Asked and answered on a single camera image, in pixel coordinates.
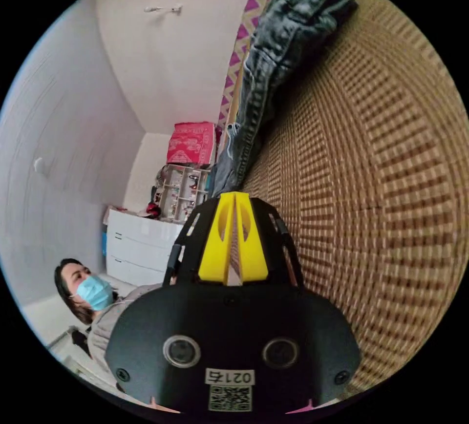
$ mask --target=shelf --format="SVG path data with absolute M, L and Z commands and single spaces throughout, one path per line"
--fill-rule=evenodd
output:
M 169 164 L 160 202 L 161 220 L 183 225 L 192 210 L 207 199 L 205 185 L 210 171 Z

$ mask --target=blue jeans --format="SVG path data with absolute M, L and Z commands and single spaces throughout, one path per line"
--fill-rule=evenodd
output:
M 236 122 L 227 128 L 228 145 L 212 171 L 212 197 L 239 190 L 261 149 L 259 129 L 275 117 L 275 91 L 356 7 L 355 0 L 269 2 L 243 64 L 238 114 Z

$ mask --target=blue face mask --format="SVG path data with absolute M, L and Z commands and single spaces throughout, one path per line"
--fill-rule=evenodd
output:
M 108 307 L 114 301 L 112 286 L 97 276 L 86 278 L 77 289 L 79 295 L 94 311 Z

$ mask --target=label sticker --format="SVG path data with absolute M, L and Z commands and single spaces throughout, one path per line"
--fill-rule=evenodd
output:
M 253 410 L 251 386 L 210 385 L 209 411 L 246 412 Z
M 252 386 L 255 385 L 254 370 L 205 369 L 206 385 Z

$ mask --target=bamboo mat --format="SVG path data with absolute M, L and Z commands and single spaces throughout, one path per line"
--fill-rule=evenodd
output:
M 362 362 L 341 399 L 417 353 L 469 258 L 462 100 L 396 6 L 357 1 L 324 57 L 289 87 L 243 188 L 276 206 L 307 287 L 352 325 Z

